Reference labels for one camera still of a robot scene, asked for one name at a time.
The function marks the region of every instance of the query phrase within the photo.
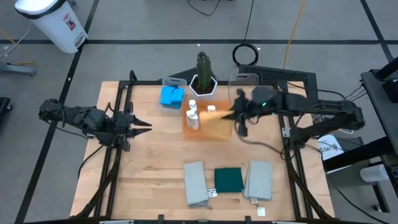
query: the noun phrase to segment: trash can lid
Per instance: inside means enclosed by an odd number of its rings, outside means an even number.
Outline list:
[[[15,3],[15,9],[24,14],[38,15],[46,13],[58,2],[65,2],[65,0],[18,0]]]

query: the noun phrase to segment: gray floor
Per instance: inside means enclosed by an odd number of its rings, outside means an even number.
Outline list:
[[[73,7],[85,24],[94,0],[77,1]],[[398,2],[367,0],[371,12],[386,40],[398,40]],[[29,21],[13,9],[14,1],[0,0],[0,29],[11,37],[21,37]],[[211,11],[216,1],[192,0],[203,11]],[[300,1],[255,0],[248,39],[289,38],[299,13]],[[190,9],[186,1],[100,0],[88,33],[91,40],[175,40],[175,39],[242,39],[246,30],[250,1],[220,3],[211,17]],[[35,26],[28,40],[45,40]],[[297,40],[377,40],[359,0],[308,0],[297,27]],[[83,48],[66,104],[95,105],[103,81],[126,79],[133,69],[140,80],[157,80],[195,66],[198,51],[211,58],[214,73],[226,80],[236,70],[231,59],[235,44],[88,44]],[[3,50],[9,44],[1,44]],[[0,222],[12,223],[21,205],[27,184],[42,148],[48,125],[37,119],[38,108],[47,98],[58,98],[73,55],[61,53],[52,44],[23,44],[31,55],[15,50],[4,62],[35,60],[36,77],[0,74],[0,96],[12,99],[14,110],[3,121],[0,133]],[[258,65],[282,68],[285,45],[256,44]],[[389,45],[393,56],[398,46]],[[238,59],[248,62],[250,51],[239,50]],[[318,87],[350,93],[359,86],[361,72],[380,68],[387,63],[379,44],[367,45],[292,45],[287,68],[317,74]],[[336,96],[320,93],[325,99]],[[352,136],[364,142],[383,137],[384,131],[367,96],[356,101],[362,107],[366,126]],[[57,131],[35,191],[27,221],[66,218],[69,215],[77,183],[77,170],[83,160],[84,139]],[[397,205],[388,182],[386,192]],[[373,212],[377,203],[370,186],[342,186],[350,199],[371,214],[389,222],[397,220],[397,206],[390,214]],[[343,220],[374,222],[365,217],[331,188],[336,216]]]

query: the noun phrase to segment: white pot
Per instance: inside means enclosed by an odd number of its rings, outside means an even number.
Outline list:
[[[195,81],[198,78],[198,75],[194,75],[191,81],[191,84],[189,84],[189,88],[192,90],[193,97],[195,98],[196,101],[213,101],[215,99],[215,93],[217,89],[217,80],[215,80],[213,77],[211,78],[214,82],[214,88],[211,93],[207,94],[198,94],[196,91],[193,89],[193,81]]]

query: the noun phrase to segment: wooden tabletop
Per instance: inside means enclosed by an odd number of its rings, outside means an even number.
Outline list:
[[[105,109],[108,102],[113,106],[117,88],[118,82],[103,82],[97,107]],[[235,132],[229,141],[186,138],[182,134],[181,115],[165,114],[158,109],[161,88],[158,85],[133,86],[131,99],[134,103],[134,114],[153,127],[152,131],[131,139],[131,151],[122,153],[113,219],[156,220],[160,214],[165,215],[166,220],[244,220],[247,215],[252,220],[295,219],[286,163],[278,153],[264,146],[245,144],[238,139]],[[305,95],[303,89],[293,86],[289,87],[289,91]],[[218,86],[216,99],[228,101],[228,92],[228,86]],[[192,98],[187,88],[184,100]],[[307,114],[299,126],[311,124],[311,116]],[[256,125],[248,124],[248,131],[248,140],[266,142],[282,149],[276,115],[262,117]],[[309,140],[308,144],[318,147],[316,140]],[[89,140],[85,157],[98,147],[97,140]],[[302,149],[301,152],[308,189],[326,212],[334,216],[319,152],[310,148]],[[96,192],[104,155],[105,150],[102,150],[82,168],[71,215],[80,212]],[[212,210],[188,208],[183,179],[184,164],[203,161],[206,183],[210,189],[214,187],[215,168],[241,167],[245,179],[250,160],[262,160],[272,164],[272,200],[259,202],[261,207],[266,208],[265,217],[257,216],[256,206],[244,198],[243,194],[237,193],[222,193],[210,198]],[[301,214],[305,217],[302,194],[298,188],[297,192]],[[104,195],[101,214],[105,214],[107,199],[108,192]]]

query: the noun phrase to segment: sticker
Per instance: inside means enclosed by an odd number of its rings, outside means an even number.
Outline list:
[[[66,14],[63,17],[63,21],[68,25],[70,30],[73,30],[76,27],[75,22],[73,21],[73,19],[69,16],[69,14]]]
[[[208,189],[207,194],[209,195],[209,197],[217,197],[218,196],[216,189]]]
[[[257,216],[264,217],[266,215],[266,208],[258,207],[257,208]]]

